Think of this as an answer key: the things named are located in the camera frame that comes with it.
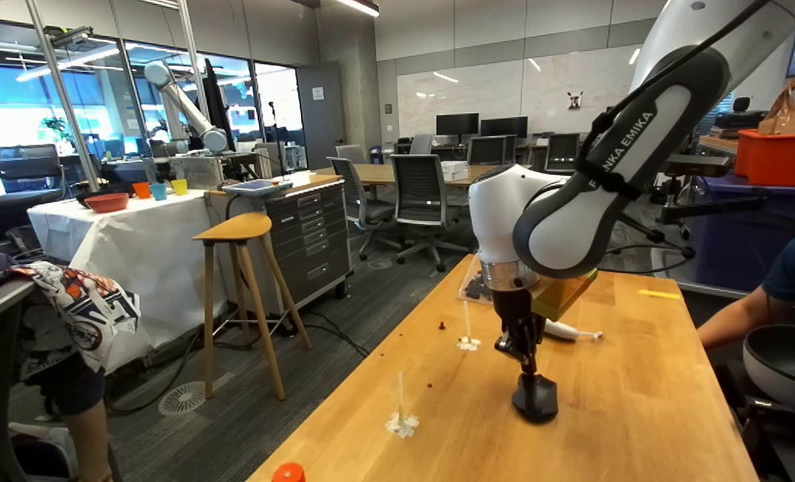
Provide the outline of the person forearm at right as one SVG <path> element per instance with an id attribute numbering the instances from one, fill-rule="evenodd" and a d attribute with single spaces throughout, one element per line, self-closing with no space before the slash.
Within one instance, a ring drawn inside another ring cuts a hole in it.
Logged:
<path id="1" fill-rule="evenodd" d="M 704 344 L 724 344 L 743 340 L 749 330 L 776 320 L 780 316 L 787 316 L 792 304 L 787 300 L 780 300 L 768 294 L 764 286 L 748 291 L 744 298 L 729 302 L 717 314 L 713 314 L 700 326 L 700 340 Z"/>

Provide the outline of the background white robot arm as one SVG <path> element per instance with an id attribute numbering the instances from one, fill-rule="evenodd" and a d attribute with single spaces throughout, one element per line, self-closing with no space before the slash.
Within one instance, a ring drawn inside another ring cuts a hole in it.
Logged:
<path id="1" fill-rule="evenodd" d="M 171 70 L 163 62 L 146 67 L 146 77 L 184 114 L 187 126 L 201 137 L 203 148 L 214 154 L 227 149 L 227 137 L 218 129 L 195 101 L 175 83 Z"/>

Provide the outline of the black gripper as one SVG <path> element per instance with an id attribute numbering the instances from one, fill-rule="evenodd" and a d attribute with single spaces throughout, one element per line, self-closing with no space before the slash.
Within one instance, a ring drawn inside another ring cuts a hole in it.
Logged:
<path id="1" fill-rule="evenodd" d="M 500 318 L 499 347 L 511 351 L 523 373 L 535 375 L 543 318 L 534 314 L 534 294 L 527 290 L 496 291 L 492 307 Z"/>

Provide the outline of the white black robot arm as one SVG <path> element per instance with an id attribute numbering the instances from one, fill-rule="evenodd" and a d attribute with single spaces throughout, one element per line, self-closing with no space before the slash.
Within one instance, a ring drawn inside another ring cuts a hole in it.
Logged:
<path id="1" fill-rule="evenodd" d="M 468 185 L 476 256 L 500 316 L 496 347 L 535 375 L 540 278 L 595 269 L 625 208 L 696 124 L 795 31 L 795 0 L 664 0 L 629 90 L 603 109 L 563 182 L 507 166 Z"/>

